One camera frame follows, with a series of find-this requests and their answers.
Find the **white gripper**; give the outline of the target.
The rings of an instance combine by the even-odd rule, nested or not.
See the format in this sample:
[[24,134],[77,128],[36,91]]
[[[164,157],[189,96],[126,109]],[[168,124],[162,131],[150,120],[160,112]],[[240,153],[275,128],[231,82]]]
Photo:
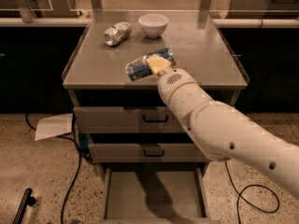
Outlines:
[[150,55],[146,63],[158,77],[158,92],[168,107],[195,106],[203,102],[203,89],[188,72],[171,69],[172,64],[157,54]]

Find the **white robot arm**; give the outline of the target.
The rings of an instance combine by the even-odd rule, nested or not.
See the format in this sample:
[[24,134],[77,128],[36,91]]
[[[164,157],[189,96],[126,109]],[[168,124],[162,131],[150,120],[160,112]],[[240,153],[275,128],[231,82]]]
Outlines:
[[212,161],[236,159],[299,197],[299,146],[271,134],[234,107],[213,100],[185,70],[146,59],[158,92],[186,134]]

